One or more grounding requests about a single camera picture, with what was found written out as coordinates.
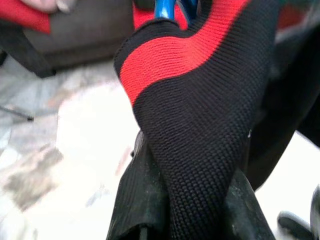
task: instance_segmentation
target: white marble surface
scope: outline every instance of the white marble surface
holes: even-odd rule
[[[104,240],[139,130],[112,63],[42,80],[9,58],[0,67],[0,105],[35,116],[30,123],[0,113],[0,240]],[[319,149],[295,134],[257,191],[278,240],[289,239],[277,230],[280,211],[309,221],[319,160]],[[15,235],[11,221],[25,236]]]

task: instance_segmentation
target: gloved hand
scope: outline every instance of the gloved hand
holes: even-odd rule
[[[138,29],[115,69],[163,175],[170,239],[212,240],[267,83],[278,0],[203,0]]]

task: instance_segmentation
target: blue carabiner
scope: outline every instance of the blue carabiner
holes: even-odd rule
[[[179,3],[188,24],[190,24],[197,16],[198,0],[180,0]],[[155,0],[154,16],[174,20],[175,5],[176,0]]]

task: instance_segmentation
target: glove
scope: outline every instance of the glove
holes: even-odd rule
[[[155,19],[115,69],[164,178],[173,240],[212,240],[267,83],[278,0],[203,0],[182,31]]]

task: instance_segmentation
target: marble floor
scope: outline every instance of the marble floor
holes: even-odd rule
[[[104,240],[139,127],[112,62],[39,79],[12,58],[0,67],[0,240]],[[320,150],[296,133],[256,192],[278,240],[277,216],[309,221]]]

